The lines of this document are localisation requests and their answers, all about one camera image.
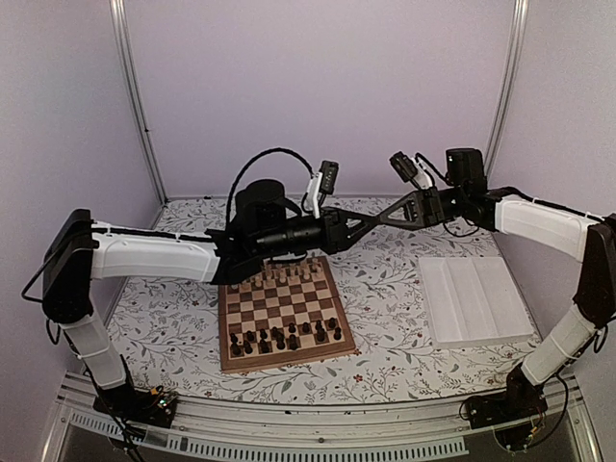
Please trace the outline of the wooden chess board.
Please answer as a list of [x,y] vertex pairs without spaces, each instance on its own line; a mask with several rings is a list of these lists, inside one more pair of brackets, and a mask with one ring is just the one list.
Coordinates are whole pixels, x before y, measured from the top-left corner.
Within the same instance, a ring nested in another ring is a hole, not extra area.
[[[258,372],[358,352],[329,262],[324,256],[311,257],[321,257],[324,263],[324,275],[315,281],[250,292],[229,291],[230,285],[218,288],[218,338],[220,368],[223,373]],[[341,340],[334,340],[335,329],[327,326],[330,318],[335,318],[336,327],[342,328]],[[317,341],[316,321],[321,321],[326,332],[322,343]],[[305,322],[311,325],[308,334],[302,332]],[[290,323],[295,324],[295,334],[288,330]],[[272,337],[270,332],[273,327],[277,327],[279,334],[285,337],[285,349],[277,348],[276,337]],[[267,354],[259,351],[261,329],[268,332],[266,341],[269,342],[270,352]],[[248,330],[254,334],[254,341],[250,342],[253,348],[251,354],[244,353],[245,333]],[[232,355],[231,334],[239,339],[237,345],[242,349],[241,356]],[[290,335],[297,337],[296,350],[288,348]]]

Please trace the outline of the dark king piece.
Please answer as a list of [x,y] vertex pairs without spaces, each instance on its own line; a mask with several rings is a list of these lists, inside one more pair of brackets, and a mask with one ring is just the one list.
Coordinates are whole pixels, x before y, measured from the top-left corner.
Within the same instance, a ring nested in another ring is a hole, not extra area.
[[290,350],[296,350],[298,348],[298,342],[297,342],[296,335],[290,335],[288,338],[287,344]]

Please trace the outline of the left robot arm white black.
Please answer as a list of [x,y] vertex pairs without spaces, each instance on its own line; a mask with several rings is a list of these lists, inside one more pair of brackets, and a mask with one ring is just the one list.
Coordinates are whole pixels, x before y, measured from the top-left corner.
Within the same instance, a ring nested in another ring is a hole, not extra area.
[[376,216],[325,207],[311,189],[303,203],[289,199],[277,180],[233,187],[225,226],[201,234],[170,233],[96,221],[90,210],[70,213],[34,275],[42,282],[46,318],[59,326],[93,383],[123,418],[143,408],[141,393],[112,346],[90,299],[95,280],[168,277],[216,286],[241,283],[265,264],[290,264],[313,250],[328,255],[350,249],[379,223]]

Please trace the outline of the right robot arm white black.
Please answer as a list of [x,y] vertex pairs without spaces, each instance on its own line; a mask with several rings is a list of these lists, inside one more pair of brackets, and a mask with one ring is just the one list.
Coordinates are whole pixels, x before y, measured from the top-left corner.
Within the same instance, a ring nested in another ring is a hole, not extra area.
[[519,419],[535,394],[573,364],[615,315],[615,217],[576,211],[513,186],[492,188],[483,155],[474,148],[446,152],[440,172],[417,153],[394,154],[390,163],[414,191],[380,221],[424,229],[462,218],[495,235],[531,313],[542,343],[507,377],[498,411]]

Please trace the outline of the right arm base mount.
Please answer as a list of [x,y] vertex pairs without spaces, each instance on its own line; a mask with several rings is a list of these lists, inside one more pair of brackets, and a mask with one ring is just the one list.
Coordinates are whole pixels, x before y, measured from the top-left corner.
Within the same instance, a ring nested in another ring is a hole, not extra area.
[[507,424],[518,420],[524,423],[496,431],[496,439],[504,449],[527,449],[538,431],[530,422],[533,416],[543,418],[548,410],[543,385],[533,385],[516,366],[506,377],[503,392],[475,395],[465,399],[460,407],[460,417],[467,420],[471,429]]

